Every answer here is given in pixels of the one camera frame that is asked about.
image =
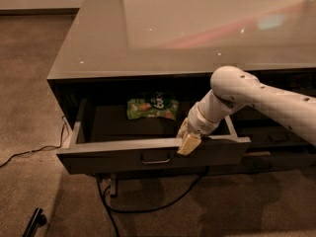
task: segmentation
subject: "wire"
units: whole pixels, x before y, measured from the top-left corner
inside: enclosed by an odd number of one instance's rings
[[[103,192],[101,192],[101,187],[100,187],[100,183],[97,179],[97,185],[98,185],[98,191],[99,191],[99,195],[100,195],[100,199],[109,215],[109,218],[112,222],[112,225],[115,229],[115,232],[117,234],[117,237],[119,237],[119,230],[118,230],[118,227],[117,227],[117,224],[112,216],[112,212],[115,212],[115,213],[125,213],[125,214],[132,214],[132,213],[150,213],[150,212],[154,212],[154,211],[157,211],[157,210],[161,210],[161,209],[165,209],[173,204],[175,204],[177,201],[181,200],[184,196],[186,196],[190,190],[198,183],[199,180],[201,180],[203,177],[205,177],[208,173],[208,170],[209,170],[209,167],[206,167],[205,168],[205,172],[198,176],[192,183],[191,185],[188,187],[188,189],[182,193],[180,196],[178,196],[176,199],[174,199],[173,201],[165,204],[165,205],[162,205],[160,207],[157,207],[157,208],[151,208],[151,209],[141,209],[141,210],[122,210],[122,209],[115,209],[115,208],[112,208],[110,205],[107,204],[107,193],[108,193],[108,190],[110,189],[110,185],[108,185],[105,190]]]
[[[58,146],[47,145],[47,146],[41,147],[39,149],[35,149],[35,150],[31,150],[31,151],[26,151],[26,152],[23,152],[23,153],[14,154],[7,161],[2,163],[0,165],[0,168],[6,166],[14,157],[17,157],[17,156],[29,155],[29,154],[37,153],[37,152],[40,152],[40,151],[51,151],[51,150],[55,150],[55,149],[61,148],[63,143],[65,142],[65,140],[69,136],[69,129],[68,129],[68,125],[67,125],[66,120],[65,120],[65,116],[62,117],[62,120],[63,120],[63,125],[62,125],[62,129],[61,129],[61,133],[60,133],[60,143],[59,143]],[[66,127],[66,130],[67,130],[67,136],[63,139],[63,133],[64,133],[64,130],[65,130],[65,127]]]

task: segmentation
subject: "concrete floor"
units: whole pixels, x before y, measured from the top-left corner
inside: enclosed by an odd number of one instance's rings
[[[62,111],[45,78],[71,16],[0,17],[0,163],[59,143]],[[195,176],[120,181],[113,206],[156,207]],[[0,236],[21,236],[36,207],[36,236],[113,236],[95,179],[70,176],[55,151],[0,169]],[[122,236],[316,236],[316,168],[206,177],[181,201],[150,214],[115,214]]]

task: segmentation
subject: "glossy table surface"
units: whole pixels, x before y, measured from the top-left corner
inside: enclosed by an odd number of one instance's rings
[[[316,67],[316,0],[85,0],[48,80]]]

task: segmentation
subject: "snack bag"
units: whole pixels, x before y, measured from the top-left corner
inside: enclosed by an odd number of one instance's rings
[[[176,120],[179,102],[165,92],[141,93],[127,102],[128,119],[166,118]]]

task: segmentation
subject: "floor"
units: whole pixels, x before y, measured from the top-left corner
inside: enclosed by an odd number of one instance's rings
[[[0,164],[14,153],[59,144],[62,111],[45,79],[72,21],[70,15],[0,17]],[[195,178],[120,181],[112,206],[163,205]],[[0,236],[22,236],[36,207],[47,217],[36,236],[115,236],[96,180],[70,176],[55,150],[13,159],[0,169],[0,183]],[[114,219],[121,236],[315,236],[315,198],[315,167],[213,176],[164,210]]]

